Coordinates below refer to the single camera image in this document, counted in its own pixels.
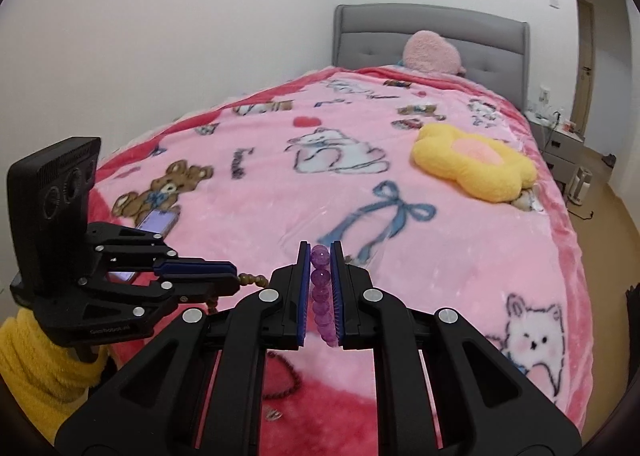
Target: nightstand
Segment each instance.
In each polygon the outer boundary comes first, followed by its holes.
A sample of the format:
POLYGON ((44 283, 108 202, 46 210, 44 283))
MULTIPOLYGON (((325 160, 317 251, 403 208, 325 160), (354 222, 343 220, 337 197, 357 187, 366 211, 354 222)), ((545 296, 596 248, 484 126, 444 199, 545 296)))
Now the nightstand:
POLYGON ((555 122, 538 118, 531 112, 525 112, 525 116, 542 158, 564 195, 580 165, 584 140, 574 132, 561 129, 561 125, 554 130, 555 122))

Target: white appliance on floor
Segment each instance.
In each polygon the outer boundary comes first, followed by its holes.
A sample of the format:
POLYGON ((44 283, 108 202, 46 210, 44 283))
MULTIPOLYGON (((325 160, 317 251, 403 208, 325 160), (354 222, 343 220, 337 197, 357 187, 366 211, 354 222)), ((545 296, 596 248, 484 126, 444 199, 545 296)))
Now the white appliance on floor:
POLYGON ((567 196, 572 203, 576 205, 582 205, 584 203, 584 199, 587 197, 587 192, 591 186, 591 179, 593 179, 593 173, 589 169, 585 167, 578 168, 574 180, 571 182, 571 185, 569 185, 569 190, 567 191, 567 196))

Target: smartphone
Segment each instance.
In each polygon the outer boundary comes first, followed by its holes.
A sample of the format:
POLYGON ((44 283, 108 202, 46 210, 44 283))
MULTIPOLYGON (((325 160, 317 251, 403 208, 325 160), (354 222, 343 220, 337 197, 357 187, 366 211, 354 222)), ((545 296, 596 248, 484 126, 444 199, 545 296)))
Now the smartphone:
MULTIPOLYGON (((166 237, 179 218, 180 205, 174 205, 167 211, 152 210, 136 228, 166 237)), ((132 282, 137 275, 138 272, 109 272, 109 277, 114 282, 132 282)))

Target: yellow fabric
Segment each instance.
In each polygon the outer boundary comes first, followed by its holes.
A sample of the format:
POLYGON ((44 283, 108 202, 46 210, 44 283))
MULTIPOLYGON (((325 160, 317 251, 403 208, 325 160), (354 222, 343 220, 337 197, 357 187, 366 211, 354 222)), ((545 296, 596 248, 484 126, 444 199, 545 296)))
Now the yellow fabric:
POLYGON ((538 172, 535 164, 499 140, 469 134, 449 124, 427 124, 418 134, 411 152, 423 171, 457 182, 474 198, 492 203, 514 201, 523 189, 533 186, 538 172), (461 138, 479 140, 491 147, 503 160, 501 165, 480 162, 455 151, 461 138))
POLYGON ((21 309, 0 327, 0 374, 28 419, 53 444, 62 423, 84 402, 88 387, 100 381, 107 359, 102 348, 92 363, 73 359, 21 309))

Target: pink plush pillow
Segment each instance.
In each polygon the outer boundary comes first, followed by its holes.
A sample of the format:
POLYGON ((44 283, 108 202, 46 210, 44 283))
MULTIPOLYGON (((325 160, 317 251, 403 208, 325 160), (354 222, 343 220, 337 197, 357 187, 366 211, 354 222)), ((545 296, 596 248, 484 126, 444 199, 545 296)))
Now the pink plush pillow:
POLYGON ((422 73, 466 73, 456 47, 437 33, 428 30, 420 30, 409 38, 404 46, 402 62, 405 67, 422 73))

